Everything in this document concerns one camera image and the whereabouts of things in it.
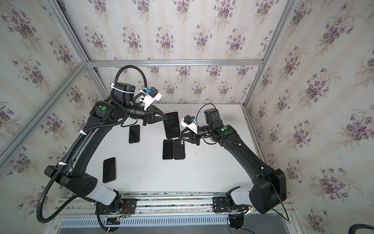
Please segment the black phone case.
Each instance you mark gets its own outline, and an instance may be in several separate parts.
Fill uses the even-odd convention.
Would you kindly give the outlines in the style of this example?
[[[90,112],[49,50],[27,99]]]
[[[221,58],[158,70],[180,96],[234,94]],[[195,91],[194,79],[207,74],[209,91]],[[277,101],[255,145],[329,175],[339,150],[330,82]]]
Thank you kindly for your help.
[[[173,158],[174,160],[184,160],[185,154],[185,142],[183,140],[175,139],[173,142]]]

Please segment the black phone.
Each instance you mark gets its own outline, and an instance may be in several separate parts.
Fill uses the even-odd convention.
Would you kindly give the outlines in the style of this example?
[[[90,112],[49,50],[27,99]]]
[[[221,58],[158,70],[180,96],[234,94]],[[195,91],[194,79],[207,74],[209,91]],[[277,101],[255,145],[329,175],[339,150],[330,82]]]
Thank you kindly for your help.
[[[129,128],[129,144],[140,142],[140,125],[133,125]]]

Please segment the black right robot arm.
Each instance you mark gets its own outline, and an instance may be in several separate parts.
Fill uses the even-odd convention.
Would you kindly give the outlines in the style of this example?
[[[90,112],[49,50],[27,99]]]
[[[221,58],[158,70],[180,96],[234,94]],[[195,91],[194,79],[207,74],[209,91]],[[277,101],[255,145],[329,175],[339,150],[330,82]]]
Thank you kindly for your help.
[[[239,162],[252,181],[252,188],[234,187],[226,192],[225,201],[232,211],[248,205],[265,214],[287,199],[286,176],[262,161],[241,139],[238,132],[225,125],[217,108],[204,111],[206,125],[199,126],[196,118],[186,115],[180,120],[184,127],[180,140],[200,145],[201,139],[211,138]]]

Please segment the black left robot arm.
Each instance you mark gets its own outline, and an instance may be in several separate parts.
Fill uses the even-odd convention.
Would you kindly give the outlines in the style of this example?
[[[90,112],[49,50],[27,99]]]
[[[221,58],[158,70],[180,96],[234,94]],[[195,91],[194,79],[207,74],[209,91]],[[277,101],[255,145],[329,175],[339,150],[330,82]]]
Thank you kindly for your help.
[[[121,73],[127,69],[138,71],[143,79],[144,87],[138,95],[135,94],[135,86],[118,81]],[[105,100],[98,101],[94,105],[84,129],[80,131],[65,156],[55,166],[48,166],[45,169],[44,173],[50,181],[37,204],[36,218],[39,223],[53,220],[76,198],[93,202],[96,207],[104,206],[106,211],[112,214],[118,213],[123,207],[120,193],[87,174],[87,166],[101,141],[113,127],[122,125],[128,118],[142,120],[143,125],[148,125],[166,121],[168,116],[153,105],[155,100],[160,100],[161,94],[156,88],[148,87],[144,72],[137,66],[125,65],[120,68],[111,84],[111,89],[110,95]],[[70,190],[74,195],[52,215],[44,217],[43,207],[54,183]]]

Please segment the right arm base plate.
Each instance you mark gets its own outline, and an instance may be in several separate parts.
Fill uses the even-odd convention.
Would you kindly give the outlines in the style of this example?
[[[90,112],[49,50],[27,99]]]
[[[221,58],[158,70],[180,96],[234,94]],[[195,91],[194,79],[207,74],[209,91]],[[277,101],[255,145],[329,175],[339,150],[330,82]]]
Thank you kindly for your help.
[[[245,213],[252,209],[250,205],[237,205],[229,207],[225,197],[213,197],[212,198],[212,211],[217,214],[226,212],[240,212]]]

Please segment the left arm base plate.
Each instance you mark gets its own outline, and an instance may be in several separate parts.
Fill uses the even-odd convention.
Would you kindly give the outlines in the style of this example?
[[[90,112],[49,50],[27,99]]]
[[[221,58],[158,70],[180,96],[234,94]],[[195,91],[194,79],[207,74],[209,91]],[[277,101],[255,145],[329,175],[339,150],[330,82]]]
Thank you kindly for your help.
[[[99,215],[133,215],[137,207],[138,199],[121,199],[120,207],[118,209],[111,210],[105,205],[100,205],[99,210],[95,211],[95,214]]]

